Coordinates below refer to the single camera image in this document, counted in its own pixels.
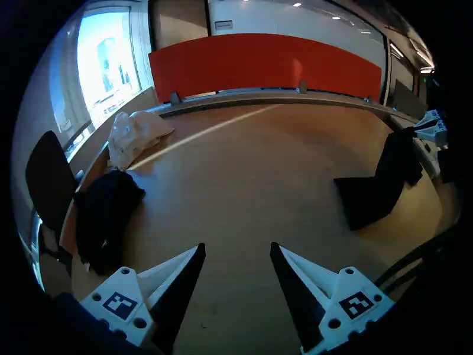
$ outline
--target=window frame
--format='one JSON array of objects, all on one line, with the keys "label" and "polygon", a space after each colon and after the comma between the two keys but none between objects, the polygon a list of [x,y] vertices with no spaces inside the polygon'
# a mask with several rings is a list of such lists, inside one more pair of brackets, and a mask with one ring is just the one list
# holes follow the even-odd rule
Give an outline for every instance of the window frame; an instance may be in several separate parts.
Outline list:
[{"label": "window frame", "polygon": [[[123,11],[124,8],[129,9],[129,26],[130,26],[130,40],[133,62],[137,73],[140,90],[134,97],[141,92],[153,86],[153,77],[151,75],[150,61],[148,60],[148,53],[151,53],[151,40],[148,27],[148,1],[95,1],[85,5],[81,11],[71,18],[68,25],[65,27],[68,40],[64,44],[62,55],[65,58],[65,66],[62,68],[62,74],[73,73],[73,75],[62,75],[65,81],[65,90],[63,90],[64,99],[71,103],[73,114],[77,117],[89,117],[87,123],[83,124],[72,137],[63,146],[64,152],[73,145],[75,139],[78,138],[85,130],[89,130],[92,134],[95,129],[90,119],[89,111],[84,101],[82,94],[82,87],[79,80],[79,68],[77,65],[77,45],[79,39],[79,30],[82,19],[87,16],[103,14],[106,12]],[[67,161],[70,162],[78,149],[84,144],[87,138],[80,142],[67,156]]]}]

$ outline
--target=black fabric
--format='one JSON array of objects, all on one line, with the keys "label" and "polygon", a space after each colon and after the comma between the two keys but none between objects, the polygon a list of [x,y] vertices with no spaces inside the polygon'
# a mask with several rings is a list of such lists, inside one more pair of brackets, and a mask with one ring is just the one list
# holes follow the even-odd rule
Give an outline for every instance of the black fabric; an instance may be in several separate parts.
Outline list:
[{"label": "black fabric", "polygon": [[422,177],[413,135],[413,127],[388,135],[374,176],[334,179],[351,230],[386,217],[399,199],[404,182],[414,186]]},{"label": "black fabric", "polygon": [[143,196],[133,178],[119,170],[99,177],[86,192],[75,193],[77,250],[97,274],[122,266],[124,229]]}]

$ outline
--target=ceiling light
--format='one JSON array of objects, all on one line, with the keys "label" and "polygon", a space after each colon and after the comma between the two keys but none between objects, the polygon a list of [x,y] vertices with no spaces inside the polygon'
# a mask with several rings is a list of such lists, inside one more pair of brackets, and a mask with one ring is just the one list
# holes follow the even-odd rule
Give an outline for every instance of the ceiling light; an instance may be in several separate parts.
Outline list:
[{"label": "ceiling light", "polygon": [[392,49],[394,49],[396,51],[397,54],[399,54],[399,56],[402,58],[404,57],[404,55],[401,53],[401,51],[399,49],[397,49],[397,47],[395,45],[393,45],[392,43],[389,44],[391,46]]},{"label": "ceiling light", "polygon": [[427,58],[424,54],[422,54],[421,52],[417,51],[417,55],[418,55],[419,57],[421,57],[423,60],[425,60],[425,62],[426,62],[428,65],[430,65],[431,67],[434,67],[432,61],[431,61],[429,58]]}]

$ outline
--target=white wall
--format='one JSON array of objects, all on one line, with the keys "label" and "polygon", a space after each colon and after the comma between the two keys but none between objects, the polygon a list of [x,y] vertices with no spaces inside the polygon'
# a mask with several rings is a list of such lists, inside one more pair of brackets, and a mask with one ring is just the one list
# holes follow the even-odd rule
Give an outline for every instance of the white wall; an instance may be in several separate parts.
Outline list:
[{"label": "white wall", "polygon": [[26,164],[37,141],[46,131],[51,130],[59,135],[49,95],[50,55],[51,46],[40,59],[26,88],[12,142],[12,203],[18,230],[25,240],[29,234],[33,208],[25,179]]},{"label": "white wall", "polygon": [[[386,51],[379,33],[377,37],[374,33],[361,34],[356,25],[333,20],[327,14],[275,2],[217,1],[209,4],[209,12],[213,35],[273,33],[330,44],[380,67],[380,87],[384,84]],[[233,28],[216,30],[215,21],[225,20],[232,20]]]}]

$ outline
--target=black office chair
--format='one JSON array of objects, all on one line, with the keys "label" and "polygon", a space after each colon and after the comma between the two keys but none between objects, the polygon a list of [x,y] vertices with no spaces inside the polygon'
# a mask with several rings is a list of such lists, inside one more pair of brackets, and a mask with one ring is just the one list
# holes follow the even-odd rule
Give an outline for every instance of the black office chair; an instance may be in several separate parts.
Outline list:
[{"label": "black office chair", "polygon": [[72,256],[59,245],[61,229],[72,197],[83,172],[74,177],[56,135],[48,131],[40,138],[26,166],[26,183],[31,200],[43,224],[55,234],[57,251],[44,242],[42,226],[38,233],[40,254],[46,253],[66,266],[70,275]]}]

